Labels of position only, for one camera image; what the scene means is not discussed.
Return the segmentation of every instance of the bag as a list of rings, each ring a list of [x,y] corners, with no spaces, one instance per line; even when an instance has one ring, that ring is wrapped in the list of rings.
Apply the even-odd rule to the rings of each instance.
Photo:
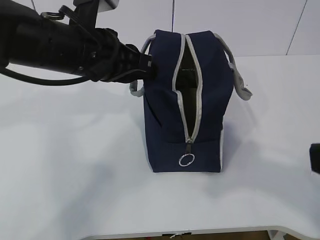
[[[156,30],[148,46],[156,77],[146,79],[143,96],[148,159],[154,172],[220,172],[223,118],[235,87],[243,100],[244,87],[226,43],[211,31],[179,34]]]

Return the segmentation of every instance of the zipper pull ring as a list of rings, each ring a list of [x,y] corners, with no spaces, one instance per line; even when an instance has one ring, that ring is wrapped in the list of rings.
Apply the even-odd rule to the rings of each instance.
[[[191,164],[195,161],[196,156],[195,156],[193,153],[191,153],[191,146],[192,146],[192,144],[193,144],[192,139],[189,138],[189,139],[187,140],[187,142],[186,142],[185,154],[182,155],[182,156],[180,157],[180,159],[179,159],[179,165],[180,165],[181,167],[187,167],[187,166],[191,165]],[[183,163],[182,163],[182,160],[183,160],[184,158],[186,158],[186,157],[189,157],[189,158],[192,157],[192,158],[191,158],[191,160],[190,160],[187,164],[183,164]]]

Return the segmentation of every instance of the bag opening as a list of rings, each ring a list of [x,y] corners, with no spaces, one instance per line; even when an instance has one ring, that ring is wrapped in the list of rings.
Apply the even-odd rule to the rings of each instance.
[[[183,109],[189,136],[193,134],[196,124],[198,83],[196,65],[190,48],[186,44],[175,86],[176,90],[182,94]]]

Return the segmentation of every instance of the white table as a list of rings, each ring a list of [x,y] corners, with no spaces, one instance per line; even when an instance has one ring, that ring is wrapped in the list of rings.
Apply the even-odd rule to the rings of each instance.
[[[255,230],[320,239],[320,175],[308,153],[320,142],[320,55],[236,61],[254,96],[232,96],[215,174],[152,173],[142,99],[127,85],[0,76],[0,239]]]

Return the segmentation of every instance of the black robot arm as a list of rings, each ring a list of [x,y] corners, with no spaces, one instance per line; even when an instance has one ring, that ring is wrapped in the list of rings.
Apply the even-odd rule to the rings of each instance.
[[[72,11],[41,15],[12,0],[0,1],[0,74],[27,83],[64,86],[94,82],[131,83],[152,72],[151,56],[132,44],[122,44],[112,29],[95,28],[99,0],[74,0]],[[59,22],[69,18],[69,24]],[[9,63],[81,77],[46,80],[25,76],[6,67]]]

